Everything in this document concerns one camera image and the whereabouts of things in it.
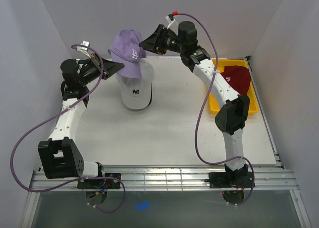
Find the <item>purple baseball cap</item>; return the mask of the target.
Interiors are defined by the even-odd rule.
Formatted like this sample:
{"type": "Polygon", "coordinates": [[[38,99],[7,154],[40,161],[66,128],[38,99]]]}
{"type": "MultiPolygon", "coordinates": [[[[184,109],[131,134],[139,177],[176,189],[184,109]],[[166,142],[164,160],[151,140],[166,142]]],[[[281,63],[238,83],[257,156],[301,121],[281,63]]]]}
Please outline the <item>purple baseball cap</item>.
{"type": "Polygon", "coordinates": [[[126,29],[120,31],[108,49],[112,61],[124,64],[117,73],[126,78],[141,79],[140,62],[146,58],[146,51],[139,46],[142,36],[138,31],[126,29]]]}

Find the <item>white baseball cap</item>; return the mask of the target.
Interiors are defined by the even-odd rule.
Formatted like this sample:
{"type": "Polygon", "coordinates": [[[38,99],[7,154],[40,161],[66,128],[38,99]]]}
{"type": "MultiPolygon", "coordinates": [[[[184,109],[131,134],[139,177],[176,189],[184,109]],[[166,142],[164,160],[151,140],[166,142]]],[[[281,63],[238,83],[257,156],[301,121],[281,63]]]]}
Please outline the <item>white baseball cap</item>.
{"type": "Polygon", "coordinates": [[[151,85],[155,78],[155,70],[145,59],[141,60],[140,68],[142,73],[141,79],[128,78],[116,74],[122,101],[129,109],[140,102],[145,102],[147,105],[150,100],[151,85]]]}

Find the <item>black baseball cap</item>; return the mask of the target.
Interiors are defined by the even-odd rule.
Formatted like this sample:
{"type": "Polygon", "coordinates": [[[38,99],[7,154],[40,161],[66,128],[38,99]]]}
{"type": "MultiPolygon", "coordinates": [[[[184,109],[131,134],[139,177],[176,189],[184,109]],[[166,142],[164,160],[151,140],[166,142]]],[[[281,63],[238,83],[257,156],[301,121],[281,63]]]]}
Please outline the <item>black baseball cap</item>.
{"type": "Polygon", "coordinates": [[[134,105],[133,108],[131,108],[131,109],[136,110],[136,111],[143,110],[143,109],[147,108],[152,103],[152,99],[153,99],[153,85],[151,85],[150,100],[149,100],[148,104],[146,105],[145,102],[143,102],[143,103],[140,102],[139,104],[134,105]]]}

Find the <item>dark red baseball cap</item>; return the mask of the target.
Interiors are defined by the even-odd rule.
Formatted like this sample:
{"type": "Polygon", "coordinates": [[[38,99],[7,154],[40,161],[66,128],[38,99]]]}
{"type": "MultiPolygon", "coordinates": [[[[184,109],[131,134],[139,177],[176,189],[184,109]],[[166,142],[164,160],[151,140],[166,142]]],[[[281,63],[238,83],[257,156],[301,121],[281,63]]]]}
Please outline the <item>dark red baseball cap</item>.
{"type": "Polygon", "coordinates": [[[240,95],[247,94],[251,83],[249,69],[238,65],[225,66],[221,75],[240,95]]]}

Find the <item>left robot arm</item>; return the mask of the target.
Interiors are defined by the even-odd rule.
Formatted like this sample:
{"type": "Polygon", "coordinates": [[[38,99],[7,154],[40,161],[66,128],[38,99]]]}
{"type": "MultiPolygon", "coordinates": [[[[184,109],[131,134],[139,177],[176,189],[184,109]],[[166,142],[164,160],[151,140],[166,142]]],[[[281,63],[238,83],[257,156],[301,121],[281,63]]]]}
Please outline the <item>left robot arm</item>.
{"type": "Polygon", "coordinates": [[[61,84],[62,112],[48,140],[41,141],[38,153],[45,176],[48,179],[88,178],[89,183],[100,188],[106,182],[102,165],[85,161],[75,143],[80,118],[89,102],[87,85],[101,77],[113,76],[124,67],[123,63],[103,59],[96,55],[84,61],[67,59],[60,65],[63,82],[61,84]]]}

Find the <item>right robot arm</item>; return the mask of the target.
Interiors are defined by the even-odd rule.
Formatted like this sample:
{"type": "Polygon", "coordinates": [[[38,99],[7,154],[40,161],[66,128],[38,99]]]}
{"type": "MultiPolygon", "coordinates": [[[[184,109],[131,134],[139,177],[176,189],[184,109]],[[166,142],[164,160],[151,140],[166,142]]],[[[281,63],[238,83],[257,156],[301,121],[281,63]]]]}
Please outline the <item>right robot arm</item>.
{"type": "Polygon", "coordinates": [[[181,22],[177,33],[160,24],[139,46],[158,55],[167,51],[179,53],[182,63],[210,89],[220,107],[215,124],[223,134],[226,160],[225,171],[210,173],[208,182],[219,188],[243,184],[248,178],[248,166],[243,155],[242,135],[250,100],[226,82],[217,71],[217,62],[212,61],[207,51],[198,45],[194,23],[181,22]]]}

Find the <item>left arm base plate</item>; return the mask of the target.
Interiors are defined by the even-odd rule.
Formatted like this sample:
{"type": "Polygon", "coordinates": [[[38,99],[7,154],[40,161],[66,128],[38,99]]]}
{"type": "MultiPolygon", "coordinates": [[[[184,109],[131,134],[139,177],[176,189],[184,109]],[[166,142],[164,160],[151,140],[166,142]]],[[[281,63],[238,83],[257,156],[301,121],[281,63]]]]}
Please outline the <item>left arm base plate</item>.
{"type": "Polygon", "coordinates": [[[84,181],[78,181],[78,189],[119,189],[121,184],[118,180],[121,179],[121,173],[102,173],[99,175],[99,179],[89,179],[84,181]]]}

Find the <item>aluminium frame rail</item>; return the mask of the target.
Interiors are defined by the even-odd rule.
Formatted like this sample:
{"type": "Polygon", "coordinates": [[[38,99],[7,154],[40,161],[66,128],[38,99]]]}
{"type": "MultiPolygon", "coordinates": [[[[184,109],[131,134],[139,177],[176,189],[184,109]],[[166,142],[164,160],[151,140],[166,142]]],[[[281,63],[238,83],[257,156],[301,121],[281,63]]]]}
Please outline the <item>aluminium frame rail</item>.
{"type": "MultiPolygon", "coordinates": [[[[205,183],[210,172],[222,172],[214,167],[108,167],[107,173],[120,173],[126,190],[137,191],[208,191],[205,183]]],[[[280,167],[255,167],[255,190],[297,190],[298,182],[292,170],[280,167]]]]}

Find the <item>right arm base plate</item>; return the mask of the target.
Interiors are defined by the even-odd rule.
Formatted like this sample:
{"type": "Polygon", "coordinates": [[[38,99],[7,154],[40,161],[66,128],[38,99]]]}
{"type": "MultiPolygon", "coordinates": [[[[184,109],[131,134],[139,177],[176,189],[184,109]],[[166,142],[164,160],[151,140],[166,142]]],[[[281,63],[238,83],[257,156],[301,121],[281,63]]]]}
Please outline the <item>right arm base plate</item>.
{"type": "Polygon", "coordinates": [[[255,187],[251,172],[248,172],[246,175],[238,178],[232,178],[226,172],[211,172],[208,173],[208,178],[204,181],[205,183],[209,183],[210,188],[237,188],[243,186],[245,186],[245,188],[255,187]]]}

